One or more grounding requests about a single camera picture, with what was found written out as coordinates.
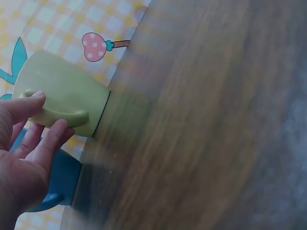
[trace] green mug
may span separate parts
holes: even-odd
[[[76,135],[91,137],[99,123],[110,90],[83,69],[44,50],[35,52],[22,67],[12,98],[46,94],[40,114],[29,120],[46,127],[65,119]]]

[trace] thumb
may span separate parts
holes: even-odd
[[[37,91],[31,97],[1,101],[0,107],[10,113],[12,124],[15,125],[40,113],[45,101],[45,93],[43,91]]]

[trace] mug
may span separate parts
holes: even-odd
[[[24,128],[10,152],[18,148],[27,130]],[[49,191],[42,203],[29,212],[40,212],[56,205],[70,205],[79,179],[82,164],[64,150],[59,150],[53,160]]]
[[[76,135],[84,137],[93,136],[110,95],[83,69],[44,50],[25,62],[12,98],[30,97],[38,90],[45,92],[46,102],[42,112],[29,120],[51,127],[65,119]]]

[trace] fingernail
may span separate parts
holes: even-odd
[[[37,92],[35,92],[32,96],[33,97],[41,97],[41,96],[44,96],[45,93],[42,91],[42,90],[39,90]]]

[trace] blue object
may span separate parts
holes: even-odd
[[[23,129],[11,148],[18,148],[24,138]],[[59,150],[53,160],[49,182],[49,191],[43,202],[29,212],[40,212],[56,205],[71,205],[76,190],[82,164],[67,152]]]
[[[0,69],[0,78],[14,85],[16,83],[18,74],[21,68],[24,66],[24,63],[27,61],[27,59],[28,57],[24,47],[24,43],[22,39],[19,38],[16,42],[12,56],[12,75]]]
[[[111,42],[110,40],[107,40],[106,41],[106,49],[107,49],[107,51],[111,52],[113,50],[113,48],[114,48],[114,43]]]
[[[10,93],[4,94],[0,97],[0,100],[10,100],[10,99],[12,99],[12,94]]]

